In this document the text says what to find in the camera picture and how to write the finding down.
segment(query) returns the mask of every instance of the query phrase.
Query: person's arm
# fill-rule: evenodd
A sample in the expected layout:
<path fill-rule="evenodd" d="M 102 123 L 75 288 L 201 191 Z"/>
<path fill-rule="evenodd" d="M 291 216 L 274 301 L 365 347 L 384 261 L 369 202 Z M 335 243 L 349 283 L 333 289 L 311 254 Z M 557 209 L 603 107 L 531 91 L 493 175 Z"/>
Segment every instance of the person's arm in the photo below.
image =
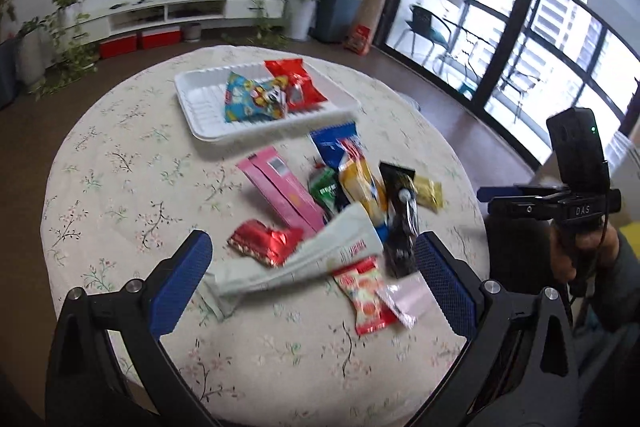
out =
<path fill-rule="evenodd" d="M 579 250 L 594 250 L 601 238 L 601 230 L 578 234 L 575 246 Z M 575 268 L 564 252 L 556 227 L 551 227 L 550 260 L 556 280 L 566 283 L 575 278 Z M 598 254 L 591 305 L 608 330 L 616 330 L 624 323 L 640 321 L 640 263 L 626 238 L 611 225 L 607 227 Z"/>

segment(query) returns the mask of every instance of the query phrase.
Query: human hand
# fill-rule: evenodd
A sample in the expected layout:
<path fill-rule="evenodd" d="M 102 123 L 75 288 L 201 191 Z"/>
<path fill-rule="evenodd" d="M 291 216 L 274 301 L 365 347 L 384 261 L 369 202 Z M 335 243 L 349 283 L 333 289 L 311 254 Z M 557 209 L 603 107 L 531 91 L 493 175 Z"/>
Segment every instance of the human hand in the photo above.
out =
<path fill-rule="evenodd" d="M 593 251 L 600 244 L 602 238 L 602 227 L 593 232 L 579 233 L 575 236 L 575 247 L 579 251 Z M 575 279 L 575 268 L 571 262 L 571 258 L 567 255 L 566 249 L 560 241 L 560 231 L 555 223 L 551 225 L 550 232 L 550 262 L 551 271 L 556 280 L 562 284 L 568 283 Z M 620 241 L 618 232 L 613 226 L 607 224 L 607 232 L 604 241 L 598 251 L 598 267 L 607 268 L 613 266 L 618 258 L 620 250 Z"/>

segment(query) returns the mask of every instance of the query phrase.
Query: flower pot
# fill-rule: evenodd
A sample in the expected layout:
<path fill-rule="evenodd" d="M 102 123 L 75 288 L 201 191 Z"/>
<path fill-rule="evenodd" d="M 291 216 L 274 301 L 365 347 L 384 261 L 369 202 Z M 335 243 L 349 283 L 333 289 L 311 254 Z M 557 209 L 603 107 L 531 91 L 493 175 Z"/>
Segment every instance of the flower pot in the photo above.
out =
<path fill-rule="evenodd" d="M 17 94 L 15 38 L 11 38 L 0 44 L 0 107 L 13 102 Z"/>
<path fill-rule="evenodd" d="M 316 0 L 287 0 L 284 36 L 294 41 L 306 41 L 316 12 Z"/>
<path fill-rule="evenodd" d="M 202 36 L 202 24 L 192 22 L 182 27 L 182 38 L 185 42 L 199 42 Z"/>
<path fill-rule="evenodd" d="M 320 0 L 313 36 L 320 42 L 342 42 L 362 0 Z"/>
<path fill-rule="evenodd" d="M 77 2 L 66 8 L 58 10 L 60 25 L 63 28 L 71 28 L 76 25 L 76 17 L 82 13 L 82 4 Z"/>
<path fill-rule="evenodd" d="M 40 29 L 27 33 L 18 44 L 18 77 L 27 89 L 44 77 L 45 65 L 42 57 Z"/>

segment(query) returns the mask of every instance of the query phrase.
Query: barcode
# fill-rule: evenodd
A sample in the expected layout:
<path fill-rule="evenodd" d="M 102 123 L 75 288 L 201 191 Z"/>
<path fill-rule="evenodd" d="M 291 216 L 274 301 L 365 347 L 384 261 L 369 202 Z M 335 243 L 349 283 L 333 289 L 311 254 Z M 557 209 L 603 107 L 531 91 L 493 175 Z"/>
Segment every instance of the barcode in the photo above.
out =
<path fill-rule="evenodd" d="M 289 172 L 287 169 L 287 164 L 284 163 L 280 158 L 274 158 L 270 162 L 268 162 L 271 168 L 278 173 L 278 176 L 285 176 Z"/>

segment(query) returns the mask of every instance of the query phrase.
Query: red box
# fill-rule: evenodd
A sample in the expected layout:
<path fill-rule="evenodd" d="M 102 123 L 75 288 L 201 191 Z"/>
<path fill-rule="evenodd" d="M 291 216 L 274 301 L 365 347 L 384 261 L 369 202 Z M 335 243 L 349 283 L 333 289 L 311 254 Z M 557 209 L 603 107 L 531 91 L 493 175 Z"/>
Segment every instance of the red box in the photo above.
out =
<path fill-rule="evenodd" d="M 158 46 L 169 46 L 177 44 L 182 38 L 180 26 L 169 26 L 155 30 L 145 30 L 140 35 L 142 49 L 157 48 Z"/>
<path fill-rule="evenodd" d="M 135 33 L 120 35 L 100 43 L 100 58 L 116 57 L 136 51 L 138 36 Z"/>

